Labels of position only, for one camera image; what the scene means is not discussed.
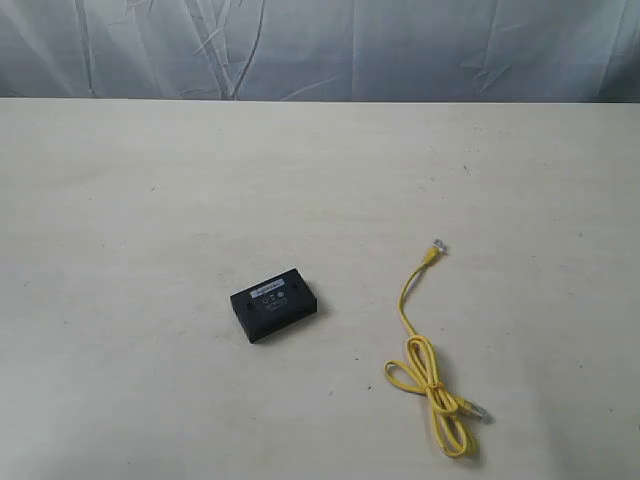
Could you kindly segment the small black network box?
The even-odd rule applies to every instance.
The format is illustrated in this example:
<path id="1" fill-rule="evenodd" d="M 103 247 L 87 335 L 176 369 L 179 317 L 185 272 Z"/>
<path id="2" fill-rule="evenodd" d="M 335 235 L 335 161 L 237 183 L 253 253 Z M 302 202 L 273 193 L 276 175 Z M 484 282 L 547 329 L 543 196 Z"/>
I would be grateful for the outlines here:
<path id="1" fill-rule="evenodd" d="M 297 269 L 290 269 L 230 296 L 251 344 L 317 312 L 318 300 Z"/>

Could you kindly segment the grey wrinkled backdrop cloth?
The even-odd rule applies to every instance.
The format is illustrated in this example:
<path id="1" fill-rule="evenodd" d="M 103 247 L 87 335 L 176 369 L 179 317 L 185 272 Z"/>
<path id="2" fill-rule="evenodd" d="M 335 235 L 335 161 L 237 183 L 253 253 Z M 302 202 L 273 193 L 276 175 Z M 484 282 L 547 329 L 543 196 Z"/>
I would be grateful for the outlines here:
<path id="1" fill-rule="evenodd" d="M 637 102 L 635 1 L 5 1 L 5 97 Z"/>

